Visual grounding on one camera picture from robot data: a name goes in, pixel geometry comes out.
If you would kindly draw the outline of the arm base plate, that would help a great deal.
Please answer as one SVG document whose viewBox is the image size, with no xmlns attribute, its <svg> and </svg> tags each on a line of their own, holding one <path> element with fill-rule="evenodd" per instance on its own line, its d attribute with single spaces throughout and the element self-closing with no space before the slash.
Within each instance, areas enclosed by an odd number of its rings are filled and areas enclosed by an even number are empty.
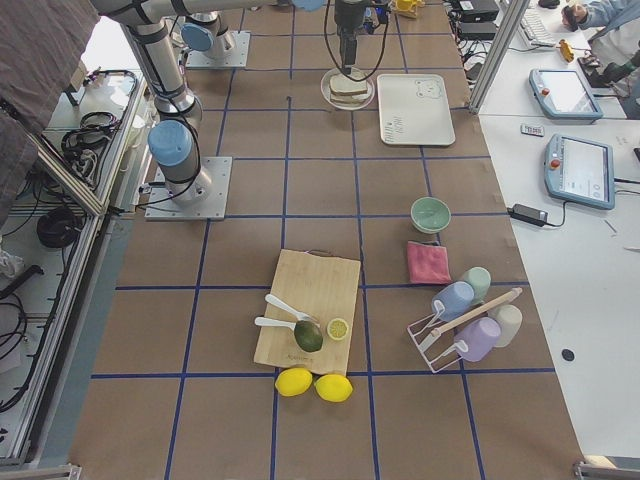
<svg viewBox="0 0 640 480">
<path fill-rule="evenodd" d="M 231 157 L 203 157 L 201 171 L 189 190 L 171 199 L 173 184 L 165 182 L 160 168 L 155 180 L 161 182 L 150 192 L 144 217 L 147 221 L 221 221 L 225 218 L 229 184 L 231 178 Z"/>
<path fill-rule="evenodd" d="M 187 40 L 187 69 L 220 70 L 247 65 L 251 33 L 227 31 L 223 35 L 197 34 Z"/>
</svg>

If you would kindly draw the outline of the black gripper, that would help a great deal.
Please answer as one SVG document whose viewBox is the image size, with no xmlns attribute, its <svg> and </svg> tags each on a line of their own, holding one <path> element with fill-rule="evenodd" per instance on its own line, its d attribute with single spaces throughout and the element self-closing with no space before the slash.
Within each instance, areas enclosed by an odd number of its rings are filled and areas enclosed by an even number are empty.
<svg viewBox="0 0 640 480">
<path fill-rule="evenodd" d="M 339 55 L 342 74 L 350 76 L 356 62 L 357 34 L 353 29 L 344 27 L 338 28 L 339 35 Z"/>
</svg>

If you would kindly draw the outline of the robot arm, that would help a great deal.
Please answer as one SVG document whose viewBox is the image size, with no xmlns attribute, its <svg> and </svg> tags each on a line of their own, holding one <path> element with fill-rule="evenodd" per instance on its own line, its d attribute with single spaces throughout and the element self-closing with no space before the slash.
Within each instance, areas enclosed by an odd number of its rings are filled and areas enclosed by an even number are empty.
<svg viewBox="0 0 640 480">
<path fill-rule="evenodd" d="M 357 35 L 361 31 L 371 34 L 373 28 L 366 27 L 366 11 L 372 7 L 369 1 L 343 1 L 334 2 L 334 22 L 336 33 L 339 38 L 339 56 L 337 60 L 331 50 L 327 34 L 327 23 L 329 15 L 328 1 L 292 1 L 292 4 L 306 11 L 314 11 L 325 6 L 325 16 L 323 23 L 323 37 L 329 56 L 338 69 L 339 73 L 347 79 L 357 81 L 352 75 L 352 69 L 356 63 Z"/>
<path fill-rule="evenodd" d="M 219 53 L 226 39 L 226 10 L 261 7 L 263 1 L 94 1 L 100 16 L 119 23 L 154 95 L 160 122 L 148 135 L 150 152 L 164 175 L 167 199 L 183 207 L 209 196 L 198 128 L 202 106 L 188 87 L 167 20 L 184 20 L 181 38 L 203 52 Z"/>
</svg>

